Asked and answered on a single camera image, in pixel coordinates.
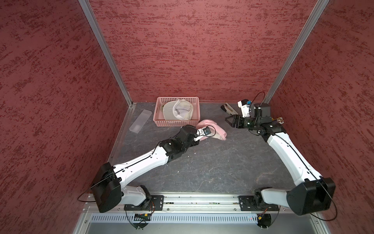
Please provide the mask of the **cream baseball cap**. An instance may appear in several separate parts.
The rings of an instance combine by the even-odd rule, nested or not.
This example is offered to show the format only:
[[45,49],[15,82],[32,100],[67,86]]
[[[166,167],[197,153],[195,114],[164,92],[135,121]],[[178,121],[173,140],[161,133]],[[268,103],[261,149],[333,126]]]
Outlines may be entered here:
[[166,103],[163,116],[167,121],[188,121],[192,119],[193,105],[185,99],[178,99]]

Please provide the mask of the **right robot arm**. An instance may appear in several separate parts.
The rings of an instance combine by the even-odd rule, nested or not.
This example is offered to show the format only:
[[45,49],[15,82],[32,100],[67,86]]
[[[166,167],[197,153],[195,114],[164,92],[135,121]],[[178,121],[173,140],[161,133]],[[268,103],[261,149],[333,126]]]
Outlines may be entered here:
[[326,211],[334,205],[335,183],[331,178],[323,177],[304,158],[283,127],[283,120],[271,117],[270,105],[244,99],[238,102],[238,107],[241,114],[230,115],[226,122],[233,128],[247,129],[261,136],[277,153],[295,184],[289,191],[274,188],[257,189],[254,196],[255,204],[287,207],[297,215]]

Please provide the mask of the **pink baseball cap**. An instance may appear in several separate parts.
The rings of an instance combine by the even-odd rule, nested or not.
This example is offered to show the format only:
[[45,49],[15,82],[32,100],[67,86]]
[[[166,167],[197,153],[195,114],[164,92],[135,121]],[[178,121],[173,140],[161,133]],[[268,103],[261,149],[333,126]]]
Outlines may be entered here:
[[207,138],[215,138],[215,139],[219,139],[219,140],[226,140],[227,139],[226,131],[223,128],[221,128],[216,122],[214,122],[212,120],[203,120],[196,125],[196,128],[198,130],[201,129],[201,128],[205,128],[205,127],[210,127],[210,129],[212,131],[212,136],[207,137]]

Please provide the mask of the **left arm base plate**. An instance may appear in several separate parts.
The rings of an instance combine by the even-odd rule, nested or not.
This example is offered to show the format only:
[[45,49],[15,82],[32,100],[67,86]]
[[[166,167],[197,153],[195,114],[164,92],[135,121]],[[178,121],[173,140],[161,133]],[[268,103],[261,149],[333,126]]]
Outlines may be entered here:
[[164,205],[163,195],[151,195],[151,198],[146,198],[140,205],[125,204],[124,209],[126,211],[161,211]]

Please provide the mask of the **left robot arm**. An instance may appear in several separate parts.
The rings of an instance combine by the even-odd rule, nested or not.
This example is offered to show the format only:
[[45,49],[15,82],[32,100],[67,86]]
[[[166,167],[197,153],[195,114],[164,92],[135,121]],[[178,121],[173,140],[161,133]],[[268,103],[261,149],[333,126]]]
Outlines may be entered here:
[[109,162],[101,165],[90,185],[99,212],[108,212],[120,204],[153,211],[148,189],[129,184],[148,171],[180,158],[190,147],[198,145],[205,133],[211,131],[185,125],[175,136],[160,141],[153,150],[134,160],[114,166]]

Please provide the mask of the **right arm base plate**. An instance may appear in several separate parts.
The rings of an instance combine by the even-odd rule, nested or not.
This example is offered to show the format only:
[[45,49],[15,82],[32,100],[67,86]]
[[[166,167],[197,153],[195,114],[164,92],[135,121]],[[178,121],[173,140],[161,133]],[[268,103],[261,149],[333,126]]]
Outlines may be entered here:
[[238,196],[241,211],[263,212],[278,211],[279,206],[265,203],[259,196]]

